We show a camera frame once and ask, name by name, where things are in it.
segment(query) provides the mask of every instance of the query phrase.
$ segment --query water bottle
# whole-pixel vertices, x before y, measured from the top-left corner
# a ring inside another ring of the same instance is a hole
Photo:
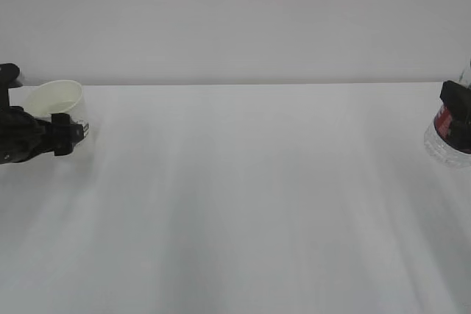
[[[457,81],[461,86],[471,88],[471,63],[464,68]],[[450,125],[452,117],[448,109],[442,105],[432,123],[425,131],[424,145],[430,156],[439,162],[452,168],[464,168],[471,166],[471,154],[456,150],[448,145],[444,138],[446,129]]]

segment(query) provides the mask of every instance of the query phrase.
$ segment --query white table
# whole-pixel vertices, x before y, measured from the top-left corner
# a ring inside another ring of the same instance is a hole
[[[439,87],[86,88],[94,160],[0,166],[0,311],[470,313]]]

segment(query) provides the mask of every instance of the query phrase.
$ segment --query white backdrop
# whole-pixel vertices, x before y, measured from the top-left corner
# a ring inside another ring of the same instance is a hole
[[[0,0],[0,61],[86,83],[443,80],[470,0]]]

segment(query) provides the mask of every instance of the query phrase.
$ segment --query white cup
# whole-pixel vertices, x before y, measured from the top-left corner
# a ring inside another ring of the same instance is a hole
[[[71,80],[47,82],[33,90],[23,103],[25,112],[51,121],[51,114],[67,113],[74,123],[83,125],[84,140],[75,146],[73,155],[88,156],[93,148],[90,121],[80,83]]]

